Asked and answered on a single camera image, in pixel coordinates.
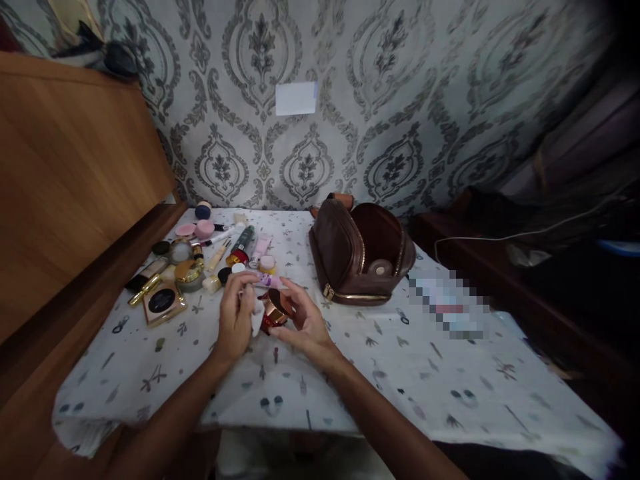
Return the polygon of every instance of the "gold zipper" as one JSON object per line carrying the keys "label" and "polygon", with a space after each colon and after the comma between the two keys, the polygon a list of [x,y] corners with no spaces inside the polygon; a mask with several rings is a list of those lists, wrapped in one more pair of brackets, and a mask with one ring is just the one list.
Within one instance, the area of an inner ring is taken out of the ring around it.
{"label": "gold zipper", "polygon": [[362,238],[362,234],[360,234],[360,230],[358,229],[358,226],[355,224],[355,220],[353,219],[353,217],[349,212],[347,212],[347,216],[349,217],[349,220],[351,220],[351,223],[353,224],[353,228],[358,233],[358,237],[360,238],[360,246],[362,246],[362,262],[360,262],[360,267],[358,268],[358,275],[360,275],[362,273],[362,270],[365,269],[365,241]]}
{"label": "gold zipper", "polygon": [[346,293],[338,293],[333,290],[333,288],[331,288],[331,285],[328,282],[325,284],[325,289],[322,294],[329,301],[331,301],[334,297],[340,297],[350,300],[388,300],[391,298],[390,295],[349,295]]}
{"label": "gold zipper", "polygon": [[398,272],[400,272],[400,263],[402,263],[402,254],[405,250],[405,230],[404,228],[402,228],[402,226],[400,226],[400,228],[402,229],[402,234],[400,235],[400,253],[398,254],[398,262],[396,262],[395,269],[393,270],[394,277],[397,277]]}

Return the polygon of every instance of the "cable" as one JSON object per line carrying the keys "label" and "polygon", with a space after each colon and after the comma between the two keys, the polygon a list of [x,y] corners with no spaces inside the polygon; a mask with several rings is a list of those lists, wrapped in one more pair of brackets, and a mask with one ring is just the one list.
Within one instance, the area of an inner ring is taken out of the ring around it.
{"label": "cable", "polygon": [[586,215],[590,215],[593,212],[595,212],[596,210],[598,210],[600,207],[602,207],[606,202],[608,202],[610,199],[614,198],[618,193],[622,192],[622,190],[624,190],[625,188],[627,188],[630,184],[632,184],[634,181],[630,181],[626,184],[624,184],[622,187],[618,188],[618,190],[616,190],[615,192],[613,192],[612,194],[606,196],[606,198],[604,198],[604,200],[602,200],[602,202],[598,203],[594,208],[592,208],[591,210],[588,210],[586,212],[583,213],[579,213],[578,215],[574,215],[573,217],[569,217],[567,219],[564,220],[560,220],[558,223],[553,224],[550,227],[544,228],[542,230],[536,230],[536,231],[531,231],[531,232],[521,232],[521,233],[516,233],[514,235],[509,235],[508,237],[502,237],[502,238],[497,238],[497,239],[490,239],[490,238],[486,238],[486,237],[446,237],[440,240],[436,240],[433,244],[433,256],[434,256],[434,260],[436,260],[436,262],[440,263],[440,258],[438,258],[438,243],[444,241],[444,240],[486,240],[486,241],[502,241],[502,240],[510,240],[512,238],[516,238],[516,237],[524,237],[525,235],[536,235],[538,233],[545,233],[548,232],[549,230],[553,230],[556,227],[559,227],[560,225],[564,225],[566,222],[570,222],[572,220],[577,220],[578,218],[582,218]]}

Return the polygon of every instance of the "white tablecloth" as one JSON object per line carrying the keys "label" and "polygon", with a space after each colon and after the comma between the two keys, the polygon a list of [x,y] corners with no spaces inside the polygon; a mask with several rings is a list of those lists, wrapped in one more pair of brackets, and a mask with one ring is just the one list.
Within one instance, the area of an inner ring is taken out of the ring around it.
{"label": "white tablecloth", "polygon": [[[230,224],[236,211],[217,209],[212,219]],[[387,304],[347,307],[321,295],[308,212],[242,212],[257,233],[274,236],[269,252],[278,273],[308,289],[340,350],[429,438],[536,450],[592,478],[606,476],[619,438],[420,248],[410,276],[422,296],[403,279]],[[190,209],[180,223],[194,220]],[[205,248],[205,261],[217,248]],[[208,356],[222,294],[187,293],[186,312],[148,329],[143,307],[130,308],[124,291],[58,392],[53,424],[62,444],[92,456],[118,423],[140,425],[158,410]],[[431,312],[448,303],[466,305],[466,313]],[[476,339],[453,339],[460,330]],[[200,426],[357,432],[335,390],[304,355],[263,333],[212,398]]]}

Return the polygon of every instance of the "pink makeup sponge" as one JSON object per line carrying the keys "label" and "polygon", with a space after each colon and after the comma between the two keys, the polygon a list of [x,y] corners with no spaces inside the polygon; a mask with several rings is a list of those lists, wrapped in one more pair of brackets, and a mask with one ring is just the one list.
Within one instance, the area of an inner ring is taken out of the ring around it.
{"label": "pink makeup sponge", "polygon": [[175,234],[178,237],[190,237],[193,235],[195,225],[192,223],[183,223],[175,228]]}
{"label": "pink makeup sponge", "polygon": [[213,235],[213,224],[209,220],[200,220],[195,224],[195,236],[200,240],[206,240]]}

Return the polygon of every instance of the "makeup bag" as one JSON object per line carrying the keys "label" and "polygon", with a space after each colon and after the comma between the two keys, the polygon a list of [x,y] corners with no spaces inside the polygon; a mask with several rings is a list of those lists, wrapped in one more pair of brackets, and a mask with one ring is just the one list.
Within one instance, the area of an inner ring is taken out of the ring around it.
{"label": "makeup bag", "polygon": [[323,295],[345,305],[382,305],[415,262],[415,246],[391,212],[330,194],[316,213],[309,243]]}

